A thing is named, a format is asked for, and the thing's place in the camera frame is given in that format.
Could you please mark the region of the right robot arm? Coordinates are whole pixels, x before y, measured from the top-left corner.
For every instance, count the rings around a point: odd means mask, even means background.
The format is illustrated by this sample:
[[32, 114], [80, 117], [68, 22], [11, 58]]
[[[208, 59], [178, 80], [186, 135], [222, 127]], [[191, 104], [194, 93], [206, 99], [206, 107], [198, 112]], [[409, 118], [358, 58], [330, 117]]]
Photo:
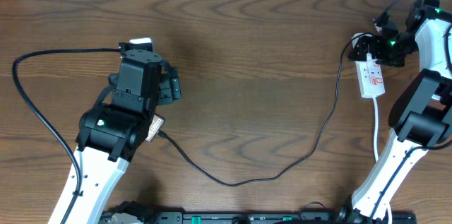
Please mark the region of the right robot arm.
[[451, 13], [439, 0], [417, 0], [399, 32], [388, 11], [374, 19], [377, 34], [357, 33], [348, 59], [354, 61], [363, 98], [382, 95], [381, 66], [402, 67], [418, 52], [420, 72], [393, 105], [386, 146], [371, 172], [336, 220], [392, 223], [390, 201], [414, 165], [429, 151], [451, 146]]

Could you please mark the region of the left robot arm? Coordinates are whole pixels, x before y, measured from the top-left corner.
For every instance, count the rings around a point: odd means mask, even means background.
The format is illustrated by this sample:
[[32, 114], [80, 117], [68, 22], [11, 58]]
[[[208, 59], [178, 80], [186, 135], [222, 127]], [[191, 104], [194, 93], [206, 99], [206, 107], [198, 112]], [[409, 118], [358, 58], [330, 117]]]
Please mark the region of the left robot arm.
[[159, 54], [123, 52], [118, 74], [109, 78], [112, 100], [96, 102], [79, 123], [75, 158], [81, 187], [71, 170], [50, 223], [97, 223], [117, 182], [148, 137], [158, 105], [180, 99], [177, 71]]

